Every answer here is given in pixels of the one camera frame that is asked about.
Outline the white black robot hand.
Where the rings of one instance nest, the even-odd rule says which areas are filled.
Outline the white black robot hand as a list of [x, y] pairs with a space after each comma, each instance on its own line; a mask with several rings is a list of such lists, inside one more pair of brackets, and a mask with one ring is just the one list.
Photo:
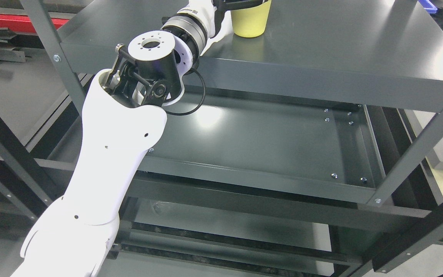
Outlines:
[[254, 8], [267, 0], [190, 0], [187, 6], [179, 9], [178, 14], [191, 17], [201, 28], [202, 42], [198, 43], [199, 52], [204, 50], [207, 41], [220, 32], [227, 11]]

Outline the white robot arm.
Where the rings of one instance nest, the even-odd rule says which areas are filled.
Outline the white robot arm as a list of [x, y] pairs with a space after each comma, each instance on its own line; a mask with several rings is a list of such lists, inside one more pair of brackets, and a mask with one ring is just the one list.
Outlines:
[[12, 276], [97, 275], [116, 239], [125, 193], [165, 130], [162, 106], [183, 96], [182, 77], [206, 42], [204, 23], [177, 13], [161, 30], [116, 46], [113, 67], [97, 73], [86, 95], [69, 185], [31, 228]]

